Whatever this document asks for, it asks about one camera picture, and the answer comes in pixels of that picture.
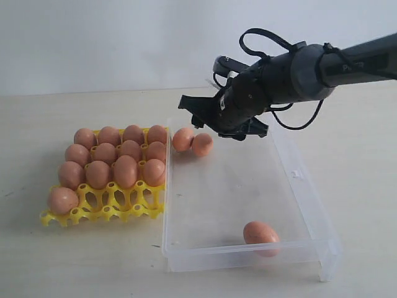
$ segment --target transparent plastic box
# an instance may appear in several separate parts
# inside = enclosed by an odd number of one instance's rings
[[[171,271],[319,261],[332,279],[342,248],[296,146],[272,118],[265,138],[213,136],[204,158],[168,146],[163,254]],[[172,136],[186,122],[170,119]],[[243,228],[269,224],[279,243],[247,245]],[[257,253],[280,249],[273,257]]]

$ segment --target brown egg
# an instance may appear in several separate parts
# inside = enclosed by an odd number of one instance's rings
[[[72,144],[65,151],[65,160],[74,161],[82,167],[91,162],[91,154],[88,149],[80,144]]]
[[[192,150],[198,157],[203,157],[209,154],[213,148],[212,137],[207,133],[199,133],[192,142]]]
[[[145,142],[145,134],[139,126],[130,125],[124,130],[123,133],[123,142],[127,140],[133,140],[139,145],[142,145]]]
[[[187,151],[192,146],[194,139],[194,132],[190,128],[183,128],[178,130],[172,138],[172,145],[178,152]]]
[[[143,179],[150,186],[162,185],[166,180],[166,165],[161,160],[148,160],[143,166]]]
[[[122,189],[131,188],[138,179],[138,163],[129,155],[120,156],[113,168],[114,181]]]
[[[47,205],[55,215],[64,215],[79,205],[79,197],[69,188],[54,187],[48,195]]]
[[[166,163],[167,148],[161,142],[153,142],[146,149],[146,160],[161,160]]]
[[[280,242],[280,238],[275,230],[264,222],[255,221],[247,223],[244,227],[243,235],[247,244]],[[257,253],[261,256],[275,256],[279,251],[279,249],[261,250]]]
[[[91,129],[79,129],[74,134],[73,143],[83,145],[90,150],[97,145],[97,138]]]
[[[120,132],[115,127],[105,126],[98,133],[98,144],[110,143],[116,147],[121,142]]]
[[[65,161],[58,169],[58,179],[63,187],[77,190],[85,182],[84,169],[74,161]]]
[[[112,180],[112,170],[107,163],[96,160],[86,170],[87,183],[94,189],[103,189]]]
[[[94,150],[93,160],[101,160],[110,166],[116,161],[116,159],[116,148],[110,143],[99,144]]]
[[[122,155],[129,155],[132,157],[136,162],[142,160],[142,149],[136,141],[127,140],[122,143],[120,147],[120,152],[118,153],[119,156]]]
[[[148,144],[155,141],[167,143],[167,130],[161,125],[154,125],[148,131]]]

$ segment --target robotic arm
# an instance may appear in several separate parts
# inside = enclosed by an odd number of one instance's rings
[[[251,50],[244,44],[246,34],[272,39],[288,52],[271,57]],[[255,118],[264,112],[273,113],[277,122],[287,129],[307,127],[317,116],[324,101],[338,85],[397,79],[397,34],[362,43],[344,50],[306,42],[289,44],[264,29],[247,30],[239,39],[241,48],[260,59],[248,66],[226,56],[214,63],[214,80],[220,90],[214,97],[183,95],[180,109],[188,110],[192,124],[204,125],[220,137],[244,140],[246,135],[267,135],[268,125]],[[216,75],[227,78],[225,86]],[[281,123],[275,112],[285,111],[296,102],[319,101],[313,117],[301,127]],[[286,104],[284,107],[273,107]]]

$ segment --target egg tray slot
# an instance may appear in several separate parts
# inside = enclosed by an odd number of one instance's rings
[[[118,217],[123,222],[127,222],[130,215],[140,217],[143,214],[155,219],[160,213],[164,212],[164,202],[161,195],[164,193],[166,184],[152,187],[147,185],[141,176],[141,169],[145,165],[145,151],[148,147],[147,133],[149,129],[143,129],[145,143],[141,145],[143,160],[138,165],[140,167],[140,180],[130,189],[120,188],[116,182],[111,181],[104,189],[93,189],[90,185],[80,184],[76,194],[79,197],[79,205],[70,210],[65,215],[55,215],[49,209],[40,213],[40,221],[45,227],[51,220],[58,221],[62,227],[67,227],[71,223],[77,225],[80,220],[85,218],[95,222],[99,218],[109,221],[112,217]]]

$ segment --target table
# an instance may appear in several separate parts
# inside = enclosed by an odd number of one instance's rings
[[[80,127],[189,121],[174,89],[0,97],[0,296],[8,297],[394,297],[397,268],[397,85],[338,88],[306,130],[290,132],[344,246],[333,281],[317,264],[167,273],[162,220],[138,218],[42,227],[48,188]],[[315,103],[281,118],[301,124]]]

